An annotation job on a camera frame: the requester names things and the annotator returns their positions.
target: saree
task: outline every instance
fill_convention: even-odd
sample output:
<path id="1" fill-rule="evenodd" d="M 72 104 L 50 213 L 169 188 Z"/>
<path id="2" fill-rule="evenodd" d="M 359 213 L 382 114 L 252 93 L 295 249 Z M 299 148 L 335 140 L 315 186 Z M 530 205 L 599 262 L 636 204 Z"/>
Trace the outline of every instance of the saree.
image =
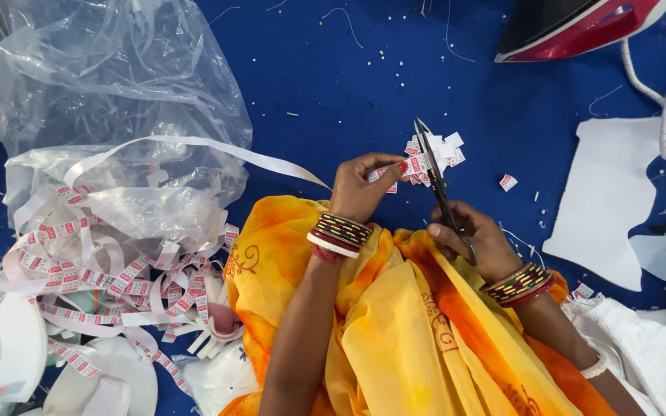
<path id="1" fill-rule="evenodd" d="M 258 413 L 274 336 L 311 255 L 306 234 L 326 203 L 264 198 L 232 246 L 228 299 L 261 390 L 221 415 Z M 567 360 L 523 336 L 512 309 L 476 290 L 484 282 L 466 262 L 450 263 L 423 230 L 373 228 L 342 266 L 312 415 L 615 414 Z M 558 281 L 550 294 L 561 301 Z"/>

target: blue floor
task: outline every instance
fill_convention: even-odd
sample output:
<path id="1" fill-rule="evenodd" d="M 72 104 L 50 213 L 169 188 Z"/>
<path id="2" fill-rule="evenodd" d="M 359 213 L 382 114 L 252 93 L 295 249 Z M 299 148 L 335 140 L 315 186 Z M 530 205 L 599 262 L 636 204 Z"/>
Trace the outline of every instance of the blue floor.
<path id="1" fill-rule="evenodd" d="M 447 0 L 434 0 L 430 12 L 426 5 L 425 18 L 418 0 L 289 0 L 265 11 L 275 3 L 200 3 L 209 22 L 228 7 L 240 6 L 211 28 L 244 94 L 255 152 L 305 166 L 332 185 L 342 161 L 371 151 L 402 153 L 413 134 L 412 119 L 420 117 L 437 134 L 459 131 L 464 139 L 466 161 L 446 170 L 449 196 L 475 205 L 536 247 L 551 233 L 577 146 L 574 131 L 579 122 L 593 117 L 590 103 L 622 86 L 597 101 L 592 111 L 628 118 L 659 111 L 629 85 L 618 45 L 560 62 L 495 64 L 495 47 L 507 21 L 503 15 L 510 15 L 513 0 L 451 4 L 449 43 L 474 63 L 446 48 Z M 341 10 L 321 20 L 335 7 L 348 12 L 363 49 Z M 632 38 L 631 53 L 641 80 L 664 93 L 666 14 Z M 5 160 L 0 146 L 2 192 Z M 255 201 L 267 195 L 329 198 L 320 186 L 247 168 L 251 176 L 246 191 L 229 207 L 229 221 L 236 225 L 242 226 Z M 666 209 L 666 162 L 655 160 L 647 173 L 654 178 L 660 169 L 665 174 L 653 180 L 657 197 L 647 224 L 666 223 L 666 215 L 657 214 Z M 509 193 L 497 183 L 506 173 L 519 182 Z M 533 202 L 537 191 L 538 202 Z M 400 185 L 396 195 L 384 197 L 373 220 L 389 228 L 420 229 L 433 205 L 434 197 L 424 186 Z M 14 242 L 12 233 L 0 202 L 0 260 Z M 634 228 L 634 234 L 649 234 L 646 224 Z M 528 250 L 522 250 L 527 257 Z M 643 290 L 629 292 L 566 260 L 550 255 L 544 260 L 564 274 L 570 287 L 583 281 L 629 307 L 666 308 L 666 283 L 648 273 L 642 277 Z M 190 341 L 182 337 L 162 349 L 179 354 Z M 157 414 L 186 414 L 191 399 L 172 385 L 167 373 L 157 373 Z M 55 374 L 48 369 L 44 384 Z"/>

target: woman's left hand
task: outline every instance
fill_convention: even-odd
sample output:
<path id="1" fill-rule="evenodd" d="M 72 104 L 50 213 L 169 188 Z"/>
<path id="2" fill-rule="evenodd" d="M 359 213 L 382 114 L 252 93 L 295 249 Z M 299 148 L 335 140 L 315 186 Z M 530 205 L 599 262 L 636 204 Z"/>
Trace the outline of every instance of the woman's left hand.
<path id="1" fill-rule="evenodd" d="M 365 223 L 375 212 L 377 204 L 390 186 L 399 180 L 409 179 L 408 176 L 402 177 L 402 173 L 408 168 L 404 160 L 403 156 L 369 153 L 342 163 L 335 175 L 330 212 Z M 389 168 L 379 179 L 369 184 L 366 175 L 384 166 Z"/>

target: hand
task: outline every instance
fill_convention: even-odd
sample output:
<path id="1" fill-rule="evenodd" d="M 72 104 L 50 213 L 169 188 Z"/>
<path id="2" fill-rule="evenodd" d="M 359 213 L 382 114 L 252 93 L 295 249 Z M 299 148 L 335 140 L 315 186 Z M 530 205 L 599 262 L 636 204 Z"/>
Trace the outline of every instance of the hand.
<path id="1" fill-rule="evenodd" d="M 402 156 L 387 153 L 369 153 L 352 161 L 338 166 L 331 197 L 331 213 L 354 220 L 358 223 L 366 222 L 375 212 L 377 204 L 390 186 L 398 180 L 406 181 L 409 176 L 402 177 L 407 164 Z M 389 166 L 389 169 L 376 181 L 369 184 L 366 175 L 372 170 Z"/>
<path id="2" fill-rule="evenodd" d="M 474 246 L 476 257 L 474 268 L 487 283 L 499 282 L 523 266 L 523 261 L 518 258 L 492 218 L 465 202 L 449 201 L 449 205 L 451 205 L 451 212 L 454 213 L 454 219 L 464 228 L 464 232 Z M 431 214 L 431 219 L 437 221 L 440 218 L 441 209 L 436 206 Z M 428 233 L 436 241 L 441 253 L 449 260 L 454 260 L 456 253 L 468 258 L 469 251 L 466 245 L 452 229 L 432 223 L 428 226 Z"/>

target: red iron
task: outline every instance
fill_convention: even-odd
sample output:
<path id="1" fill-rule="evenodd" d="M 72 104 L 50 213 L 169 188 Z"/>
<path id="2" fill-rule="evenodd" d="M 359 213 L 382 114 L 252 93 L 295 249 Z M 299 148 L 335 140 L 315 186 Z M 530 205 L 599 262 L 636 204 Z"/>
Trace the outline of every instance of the red iron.
<path id="1" fill-rule="evenodd" d="M 666 11 L 666 0 L 519 0 L 495 62 L 564 59 L 635 35 Z"/>

